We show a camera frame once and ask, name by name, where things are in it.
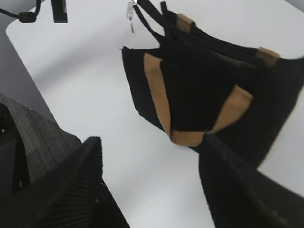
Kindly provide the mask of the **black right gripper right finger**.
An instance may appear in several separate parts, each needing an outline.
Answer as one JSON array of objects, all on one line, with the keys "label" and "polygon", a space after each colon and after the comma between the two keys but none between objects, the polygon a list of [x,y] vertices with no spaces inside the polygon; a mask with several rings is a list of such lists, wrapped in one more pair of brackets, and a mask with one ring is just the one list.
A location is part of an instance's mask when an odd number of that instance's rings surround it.
[{"label": "black right gripper right finger", "polygon": [[217,228],[304,226],[303,197],[259,172],[212,134],[199,145],[199,174]]}]

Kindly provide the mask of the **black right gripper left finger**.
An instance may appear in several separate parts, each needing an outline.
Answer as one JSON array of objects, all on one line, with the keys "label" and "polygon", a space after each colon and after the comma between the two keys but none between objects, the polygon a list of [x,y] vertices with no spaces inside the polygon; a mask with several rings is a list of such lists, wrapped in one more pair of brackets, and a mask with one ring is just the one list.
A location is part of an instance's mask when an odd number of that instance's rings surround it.
[{"label": "black right gripper left finger", "polygon": [[2,228],[89,228],[102,174],[99,137],[89,137],[44,178],[0,201]]}]

